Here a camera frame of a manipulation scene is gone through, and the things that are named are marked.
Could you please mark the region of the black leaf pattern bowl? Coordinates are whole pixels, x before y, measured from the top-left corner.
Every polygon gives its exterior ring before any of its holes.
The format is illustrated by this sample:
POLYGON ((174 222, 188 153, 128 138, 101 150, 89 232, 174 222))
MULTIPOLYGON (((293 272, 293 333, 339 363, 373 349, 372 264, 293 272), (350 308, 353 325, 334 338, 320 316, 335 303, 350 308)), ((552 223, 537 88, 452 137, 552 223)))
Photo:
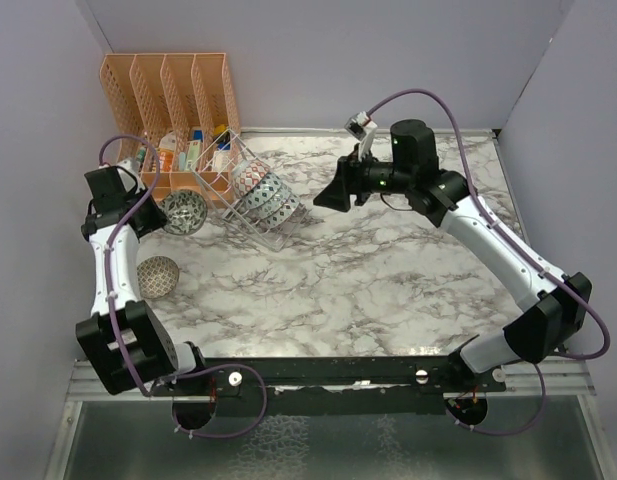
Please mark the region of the black leaf pattern bowl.
POLYGON ((163 229, 172 235, 189 236, 205 223, 208 207, 202 194, 188 189, 172 191, 159 207, 167 217, 163 229))

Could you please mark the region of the pink patterned bowl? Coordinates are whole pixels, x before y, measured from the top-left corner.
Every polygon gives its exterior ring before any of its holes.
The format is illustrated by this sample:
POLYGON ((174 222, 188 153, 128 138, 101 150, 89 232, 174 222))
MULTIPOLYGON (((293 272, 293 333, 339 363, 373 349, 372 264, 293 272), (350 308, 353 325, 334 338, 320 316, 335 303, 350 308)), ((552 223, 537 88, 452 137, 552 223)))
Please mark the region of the pink patterned bowl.
POLYGON ((296 195, 291 194, 279 209, 262 220, 263 226, 267 230, 271 230, 283 224, 297 210, 300 203, 300 199, 296 195))

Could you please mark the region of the dark blue triangle bowl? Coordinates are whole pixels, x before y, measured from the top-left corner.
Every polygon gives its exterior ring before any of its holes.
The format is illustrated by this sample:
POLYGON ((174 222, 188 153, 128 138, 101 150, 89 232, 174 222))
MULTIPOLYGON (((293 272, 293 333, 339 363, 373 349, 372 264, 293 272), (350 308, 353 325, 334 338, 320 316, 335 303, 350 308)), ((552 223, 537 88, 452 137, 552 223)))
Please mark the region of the dark blue triangle bowl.
POLYGON ((258 208, 269 201, 281 188, 280 178, 270 172, 267 173, 244 197, 244 208, 249 211, 258 208))

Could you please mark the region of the light blue floral bowl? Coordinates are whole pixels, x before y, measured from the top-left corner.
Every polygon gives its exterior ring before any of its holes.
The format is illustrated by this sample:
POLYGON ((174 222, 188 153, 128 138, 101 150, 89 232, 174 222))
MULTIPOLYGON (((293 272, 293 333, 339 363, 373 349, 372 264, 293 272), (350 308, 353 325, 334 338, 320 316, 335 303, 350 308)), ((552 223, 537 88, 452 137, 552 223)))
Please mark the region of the light blue floral bowl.
POLYGON ((279 209, 291 194, 291 190, 285 184, 280 184, 276 191, 272 191, 271 188, 272 186, 267 186, 261 191, 260 205, 252 213, 255 220, 263 220, 268 217, 279 209))

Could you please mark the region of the red lattice bowl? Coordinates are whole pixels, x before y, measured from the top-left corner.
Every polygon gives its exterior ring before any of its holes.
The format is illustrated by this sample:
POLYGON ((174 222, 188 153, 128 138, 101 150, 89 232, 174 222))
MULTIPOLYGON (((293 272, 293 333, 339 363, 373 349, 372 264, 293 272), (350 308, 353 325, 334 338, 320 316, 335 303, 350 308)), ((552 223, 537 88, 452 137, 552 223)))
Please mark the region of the red lattice bowl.
POLYGON ((260 160, 243 160, 231 171, 231 183, 239 197, 246 195, 267 173, 269 167, 260 160))

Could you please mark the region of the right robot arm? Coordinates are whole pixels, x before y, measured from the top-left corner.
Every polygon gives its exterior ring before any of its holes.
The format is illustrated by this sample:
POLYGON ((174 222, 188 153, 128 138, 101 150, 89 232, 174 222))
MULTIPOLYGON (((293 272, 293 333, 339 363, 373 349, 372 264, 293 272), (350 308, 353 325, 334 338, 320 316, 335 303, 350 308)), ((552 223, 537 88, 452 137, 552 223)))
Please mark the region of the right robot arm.
POLYGON ((371 145, 376 124, 359 113, 346 125, 358 143, 337 161, 333 180, 315 197, 319 207, 347 212, 373 194, 402 194, 411 210, 470 250, 502 283, 520 316, 487 335, 467 341, 449 357, 447 378, 469 391, 484 372, 515 361, 538 364, 577 333, 584 321, 581 302, 592 292, 589 279, 567 275, 541 259, 486 205, 472 198, 467 179, 440 167, 433 131, 421 120, 390 128, 392 159, 377 160, 371 145))

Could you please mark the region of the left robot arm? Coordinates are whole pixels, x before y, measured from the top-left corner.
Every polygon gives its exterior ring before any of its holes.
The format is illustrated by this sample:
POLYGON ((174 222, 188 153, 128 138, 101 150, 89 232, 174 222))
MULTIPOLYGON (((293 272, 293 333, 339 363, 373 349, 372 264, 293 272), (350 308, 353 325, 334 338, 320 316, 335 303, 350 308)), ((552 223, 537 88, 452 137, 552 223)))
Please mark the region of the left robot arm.
POLYGON ((174 377, 187 394, 202 392, 209 371, 199 348, 174 343, 140 295, 140 239, 167 224, 165 213, 148 198, 118 225, 148 190, 129 158, 85 178, 92 200, 81 231, 94 254, 96 288, 90 317, 76 325, 79 345, 112 395, 162 377, 174 377))

